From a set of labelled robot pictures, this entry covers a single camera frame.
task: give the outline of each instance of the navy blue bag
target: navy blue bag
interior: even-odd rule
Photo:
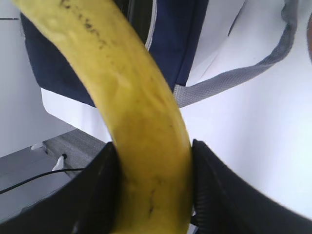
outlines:
[[[283,60],[297,30],[298,0],[284,0],[283,34],[259,63],[224,72],[185,87],[205,19],[208,0],[115,0],[162,71],[179,107],[187,106],[253,79]],[[23,15],[25,43],[41,88],[94,106],[77,75],[59,52]]]
[[[115,0],[115,2],[141,39],[146,41],[146,47],[171,90],[175,84],[185,85],[195,56],[208,0]],[[136,25],[136,19],[148,22],[148,35],[140,32],[140,29],[146,26],[142,26],[142,23]],[[27,52],[39,86],[94,106],[74,70],[56,46],[24,15],[21,15],[21,22]]]

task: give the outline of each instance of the gray shoulder strap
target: gray shoulder strap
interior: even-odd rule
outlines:
[[[293,46],[294,36],[297,30],[298,0],[284,1],[285,6],[281,16],[286,23],[286,27],[278,45],[273,49],[271,54],[254,66],[227,71],[190,87],[176,85],[174,96],[179,107],[201,101],[249,81],[287,56]]]

